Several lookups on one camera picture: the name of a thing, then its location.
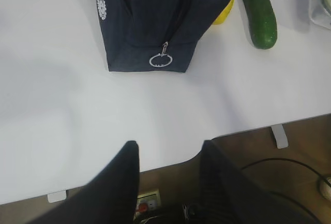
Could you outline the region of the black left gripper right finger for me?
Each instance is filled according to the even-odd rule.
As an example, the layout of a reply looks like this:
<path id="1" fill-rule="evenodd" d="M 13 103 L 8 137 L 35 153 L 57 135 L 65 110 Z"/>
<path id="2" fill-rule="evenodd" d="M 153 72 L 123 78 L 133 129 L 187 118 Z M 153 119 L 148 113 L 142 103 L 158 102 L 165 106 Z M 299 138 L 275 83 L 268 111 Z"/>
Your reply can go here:
<path id="1" fill-rule="evenodd" d="M 316 223 L 248 179 L 212 141 L 200 154 L 204 223 Z"/>

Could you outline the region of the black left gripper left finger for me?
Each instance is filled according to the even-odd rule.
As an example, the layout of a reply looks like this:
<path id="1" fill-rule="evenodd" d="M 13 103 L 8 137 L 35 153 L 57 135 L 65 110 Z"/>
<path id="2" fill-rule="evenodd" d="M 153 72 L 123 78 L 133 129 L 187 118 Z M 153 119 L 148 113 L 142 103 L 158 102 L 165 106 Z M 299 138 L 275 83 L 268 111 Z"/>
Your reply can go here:
<path id="1" fill-rule="evenodd" d="M 139 187 L 139 147 L 128 141 L 81 191 L 49 213 L 48 223 L 132 223 Z"/>

